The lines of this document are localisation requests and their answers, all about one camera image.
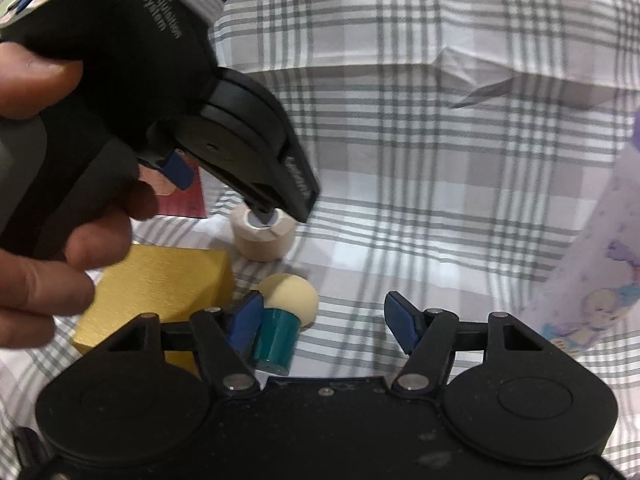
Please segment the cream-colored ball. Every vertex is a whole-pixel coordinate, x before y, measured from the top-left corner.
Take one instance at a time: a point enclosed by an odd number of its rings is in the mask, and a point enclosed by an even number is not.
[[[265,308],[279,308],[292,313],[301,326],[315,321],[320,298],[313,285],[295,274],[272,274],[264,278],[254,290],[264,297]]]

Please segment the cartoon print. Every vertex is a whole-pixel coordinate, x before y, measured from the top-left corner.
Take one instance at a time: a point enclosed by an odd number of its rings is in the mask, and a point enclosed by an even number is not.
[[[640,258],[618,240],[609,244],[607,258],[629,264],[631,283],[589,293],[582,301],[581,323],[547,323],[542,327],[542,336],[571,356],[593,345],[640,300]]]

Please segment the metal screw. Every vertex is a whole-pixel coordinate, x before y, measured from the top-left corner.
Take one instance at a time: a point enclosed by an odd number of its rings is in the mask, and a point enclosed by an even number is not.
[[[247,374],[231,374],[222,379],[222,384],[225,385],[225,388],[233,392],[248,390],[254,383],[254,378]]]
[[[398,377],[398,385],[410,392],[415,390],[423,390],[429,386],[429,380],[420,374],[405,374]]]

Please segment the plaid tablecloth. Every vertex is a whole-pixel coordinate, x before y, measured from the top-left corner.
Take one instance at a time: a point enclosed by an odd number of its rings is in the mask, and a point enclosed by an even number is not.
[[[238,295],[273,272],[318,289],[292,375],[396,370],[382,301],[398,290],[462,319],[521,311],[586,222],[640,104],[640,0],[231,0],[220,63],[280,98],[322,185],[287,257],[232,249]],[[230,247],[239,198],[211,178],[210,218],[136,225],[142,243]],[[43,350],[0,352],[0,478],[9,429],[77,356],[73,319]],[[459,355],[454,373],[480,361]],[[606,457],[640,469],[640,312],[582,358],[615,391]]]

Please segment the yellow box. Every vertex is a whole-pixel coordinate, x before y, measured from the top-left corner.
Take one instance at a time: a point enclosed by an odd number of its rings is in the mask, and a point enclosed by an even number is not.
[[[105,270],[72,343],[85,354],[144,312],[172,322],[186,321],[210,306],[226,308],[234,287],[225,251],[133,245],[124,261]],[[171,364],[196,370],[189,352],[166,352],[165,357]]]

